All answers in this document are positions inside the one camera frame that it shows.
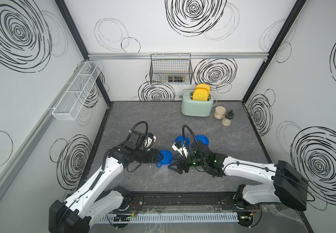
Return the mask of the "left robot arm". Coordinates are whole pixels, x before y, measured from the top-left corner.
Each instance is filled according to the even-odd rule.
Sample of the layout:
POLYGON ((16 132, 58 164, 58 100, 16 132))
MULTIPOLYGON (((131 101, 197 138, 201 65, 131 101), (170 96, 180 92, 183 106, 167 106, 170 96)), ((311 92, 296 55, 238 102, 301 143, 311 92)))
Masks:
POLYGON ((109 149, 100 168, 77 191, 63 202, 55 201, 49 209, 49 232, 51 233, 87 233, 102 217, 116 209, 127 209, 130 193, 121 186, 107 191, 107 186, 129 164, 156 164, 162 155, 158 149, 152 148, 156 136, 136 131, 139 125, 148 126, 140 121, 132 127, 127 138, 109 149))

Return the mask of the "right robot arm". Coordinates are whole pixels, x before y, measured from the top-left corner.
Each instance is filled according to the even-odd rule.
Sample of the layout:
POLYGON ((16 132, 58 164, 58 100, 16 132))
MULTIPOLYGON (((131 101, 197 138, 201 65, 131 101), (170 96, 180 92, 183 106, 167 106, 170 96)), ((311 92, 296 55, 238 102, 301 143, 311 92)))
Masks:
POLYGON ((235 176, 256 181, 257 185, 241 184, 233 197, 236 206, 244 209, 248 205, 281 203, 297 211, 306 211, 308 180, 291 164, 278 161, 277 164, 255 163, 216 153, 192 134, 193 143, 188 145, 185 135, 173 143, 178 153, 169 169, 179 174, 190 168, 200 167, 212 177, 235 176))

